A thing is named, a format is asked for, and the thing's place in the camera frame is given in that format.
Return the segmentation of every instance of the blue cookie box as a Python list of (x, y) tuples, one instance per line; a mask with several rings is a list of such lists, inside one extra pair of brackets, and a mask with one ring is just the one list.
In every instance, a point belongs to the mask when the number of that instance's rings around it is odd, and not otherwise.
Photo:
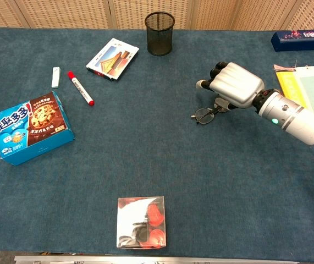
[(277, 31), (271, 41), (275, 51), (314, 50), (314, 29)]
[[(40, 103), (41, 98), (46, 99), (49, 97), (55, 99), (54, 103), (58, 106), (57, 115), (63, 124), (61, 127), (64, 127), (64, 129), (62, 128), (58, 132), (55, 131), (53, 135), (49, 135), (45, 139), (32, 143), (29, 146), (29, 134), (31, 131), (29, 124), (30, 111), (26, 104), (29, 105), (30, 102), (36, 100), (39, 100)], [(19, 165), (74, 139), (75, 136), (64, 112), (63, 105), (55, 92), (23, 102), (0, 112), (0, 157), (12, 165)]]

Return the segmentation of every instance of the robotic hand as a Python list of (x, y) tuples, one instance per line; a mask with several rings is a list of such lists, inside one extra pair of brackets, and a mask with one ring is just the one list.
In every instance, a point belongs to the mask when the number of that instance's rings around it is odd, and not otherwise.
[[(219, 112), (220, 109), (229, 111), (254, 106), (261, 117), (280, 126), (302, 142), (314, 144), (314, 113), (276, 90), (265, 90), (262, 79), (235, 63), (219, 62), (211, 70), (211, 80), (198, 81), (196, 88), (219, 94), (215, 100), (216, 110)], [(191, 117), (200, 119), (203, 116)]]

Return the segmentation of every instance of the blue carpet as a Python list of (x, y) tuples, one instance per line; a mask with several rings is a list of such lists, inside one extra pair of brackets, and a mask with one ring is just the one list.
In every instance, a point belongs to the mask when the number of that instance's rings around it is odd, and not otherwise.
[[(212, 106), (196, 92), (219, 61), (278, 88), (273, 64), (314, 65), (314, 51), (275, 52), (273, 32), (173, 33), (165, 57), (144, 30), (0, 29), (0, 111), (51, 91), (75, 141), (14, 167), (0, 160), (0, 250), (314, 261), (314, 146), (254, 108), (190, 115)], [(118, 81), (85, 65), (112, 38), (140, 51)], [(90, 107), (66, 76), (72, 70)], [(118, 197), (164, 195), (167, 247), (118, 250)]]

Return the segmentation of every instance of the red marker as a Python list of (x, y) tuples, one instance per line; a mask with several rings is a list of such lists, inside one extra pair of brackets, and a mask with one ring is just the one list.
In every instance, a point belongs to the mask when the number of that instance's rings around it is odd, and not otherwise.
[(76, 78), (75, 74), (72, 71), (68, 71), (68, 77), (70, 78), (70, 80), (74, 83), (74, 85), (76, 86), (76, 88), (80, 91), (81, 95), (84, 97), (84, 99), (86, 100), (86, 102), (90, 105), (90, 106), (94, 106), (95, 102), (93, 101), (93, 99), (91, 98), (91, 96), (86, 92), (85, 88), (80, 84), (80, 82), (78, 81), (78, 79)]

